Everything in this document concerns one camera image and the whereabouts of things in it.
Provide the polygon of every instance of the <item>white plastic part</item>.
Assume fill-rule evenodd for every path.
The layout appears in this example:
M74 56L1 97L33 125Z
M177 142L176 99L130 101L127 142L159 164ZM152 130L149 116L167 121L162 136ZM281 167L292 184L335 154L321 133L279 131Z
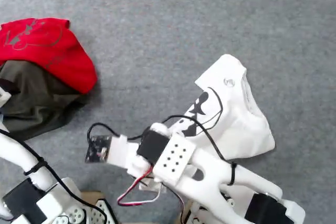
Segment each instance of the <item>white plastic part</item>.
M179 139L179 145L188 146L189 140L173 134L172 139ZM170 156L172 160L180 158L179 152L172 153L171 145L168 143L161 156ZM208 209L218 220L224 223L250 224L251 222L244 219L234 212L232 207L226 202L219 192L221 184L228 184L231 181L231 165L222 161L201 148L196 148L193 155L187 161L183 160L183 165L177 165L178 174L186 168L187 163L191 163L203 171L204 177L201 181L196 181L184 174L180 177L174 173L168 172L162 162L157 162L153 169L155 178L163 181L168 186L177 190L189 199L195 200ZM272 182L258 176L257 174L238 165L236 167L235 185L242 185L259 193L268 193L277 199L281 199L282 190Z
M141 180L142 183L139 184L139 190L141 191L157 191L159 192L161 190L162 194L165 194L167 192L167 188L165 186L162 186L161 183L155 182L151 178L144 178Z
M9 212L9 210L5 207L5 204L1 201L0 197L0 217L10 220L12 219L13 215Z
M150 129L168 138L172 136L171 131L162 123L153 123Z
M294 224L303 224L303 221L305 220L304 218L306 217L306 212L302 207L300 207L294 201L286 199L281 200L280 203L287 208L285 214L294 222Z
M24 215L19 216L12 222L13 224L30 224L29 220Z
M29 151L10 137L0 134L0 157L20 166L25 172L32 169L38 162ZM33 184L41 190L48 190L52 185L52 176L42 167L37 172L29 175Z
M127 173L135 178L141 177L149 168L151 164L146 161L142 156L136 155L130 158Z
M221 56L195 83L204 93L185 115L195 116L203 124L226 159L252 157L274 149L269 124L253 98L246 68L238 59ZM180 119L171 130L217 155L194 122Z
M56 217L52 224L70 224L69 220L68 216L61 215Z
M80 197L79 189L70 178L64 178L62 181L76 196ZM50 223L57 216L64 215L63 213L66 211L81 207L81 204L73 199L60 184L56 184L56 186L36 204L47 217L47 220L43 223Z
M155 179L176 186L181 178L196 145L179 134L173 134L153 169Z
M112 213L110 212L108 206L106 205L104 200L98 200L96 206L99 207L104 213L107 215L107 224L117 224L113 217ZM104 216L95 209L91 209L90 213L91 219L90 224L103 224L104 223Z
M248 187L235 184L232 186L221 184L219 189L230 195L234 201L233 210L236 214L244 217L255 192Z
M0 108L12 97L9 92L0 87Z
M199 220L199 224L206 223L206 224L223 224L223 222L217 220L213 214L207 210L200 209L197 214L195 215L197 219Z
M130 159L137 153L138 143L129 143L127 137L112 137L107 163L122 168L128 168Z
M72 207L70 207L65 212L65 215L68 216L72 224L80 224L85 218L84 210L81 207L76 206L76 205L73 205Z

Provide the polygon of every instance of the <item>black cable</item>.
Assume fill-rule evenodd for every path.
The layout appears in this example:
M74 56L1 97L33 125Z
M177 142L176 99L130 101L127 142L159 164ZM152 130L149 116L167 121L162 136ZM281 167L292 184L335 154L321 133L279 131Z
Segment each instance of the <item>black cable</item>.
M218 156L220 157L220 159L227 162L225 157L221 154L220 150L218 149L218 146L216 145L214 139L209 134L208 130L198 120L196 120L196 119L194 119L190 116L187 116L187 115L171 115L171 116L168 116L165 120L163 120L162 123L165 123L172 118L186 118L186 119L189 119L189 120L193 121L194 123L196 123L203 130L203 132L205 133L207 138L210 140L212 146L214 147L214 149L215 149L216 153L218 154Z
M233 186L233 184L235 183L235 178L236 178L236 168L237 168L237 163L235 162L231 162L231 181L229 184L227 184L228 186Z
M88 132L87 132L87 141L88 143L90 143L90 138L91 138L91 131L94 127L96 126L102 126L104 127L105 129L107 129L109 132L111 132L114 136L116 137L120 137L120 134L115 132L110 126L108 126L107 124L105 123L100 123L100 122L97 122L97 123L94 123L93 125L91 125L88 129ZM134 137L128 137L127 140L129 141L134 141L134 140L137 140L139 138L142 137L143 134L139 135L139 136L134 136Z
M67 217L67 218L68 218L68 224L70 224L69 216L67 216L67 215L59 215L59 216L57 216L57 218L58 218L58 217Z
M10 133L1 130L0 129L0 133L10 137L11 139L15 140ZM29 151L34 157L37 158L37 160L42 160L43 158L41 156L39 156L29 145L27 145L25 142L21 142L18 140L15 140L18 144L20 144L23 148L25 148L27 151ZM77 197L68 187L66 184L64 184L64 182L62 181L62 179L57 175L57 173L54 171L54 169L52 169L48 164L45 166L48 171L53 175L53 177L55 178L55 180L64 188L64 190L72 197L74 198L76 201L82 203L83 205L86 205L90 208L93 208L97 211L99 211L103 216L104 216L104 224L107 224L107 215L104 213L103 210L101 210L99 207L94 206L88 202L86 202L85 200L82 200L81 198Z

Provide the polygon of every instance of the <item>table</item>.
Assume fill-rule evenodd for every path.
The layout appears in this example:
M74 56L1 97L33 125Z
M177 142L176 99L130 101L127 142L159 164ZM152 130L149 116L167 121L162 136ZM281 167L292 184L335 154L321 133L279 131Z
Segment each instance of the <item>table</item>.
M0 10L1 23L71 21L100 81L68 125L28 143L61 177L103 191L122 222L171 224L178 201L168 194L152 205L117 207L132 178L84 163L87 128L101 121L133 136L183 113L201 93L194 80L228 53L247 67L277 143L275 151L239 162L298 202L305 224L334 223L336 0L0 0ZM4 191L23 179L3 160L0 171ZM151 196L135 191L130 199Z

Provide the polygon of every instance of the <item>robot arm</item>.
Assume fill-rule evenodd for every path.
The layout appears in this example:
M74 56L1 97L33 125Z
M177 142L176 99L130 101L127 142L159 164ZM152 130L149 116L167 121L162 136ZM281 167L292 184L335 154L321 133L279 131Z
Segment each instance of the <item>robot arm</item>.
M187 165L203 172L202 180L195 180L186 173ZM146 170L153 167L154 180L178 191L207 209L217 222L225 224L285 223L302 224L304 210L295 202L283 200L282 190L272 182L237 165L223 161L194 143L155 123L142 139L137 150L134 167ZM237 214L221 194L228 184L244 186L254 192L244 216Z
M20 166L25 172L30 171L35 165L38 164L38 160L28 150L17 143L15 140L7 135L7 132L0 130L0 157ZM37 172L30 173L29 177L32 183L39 189L46 191L52 184L52 177L49 171L45 167L41 167ZM0 200L0 216L5 219L11 219L13 216L4 206L2 200Z

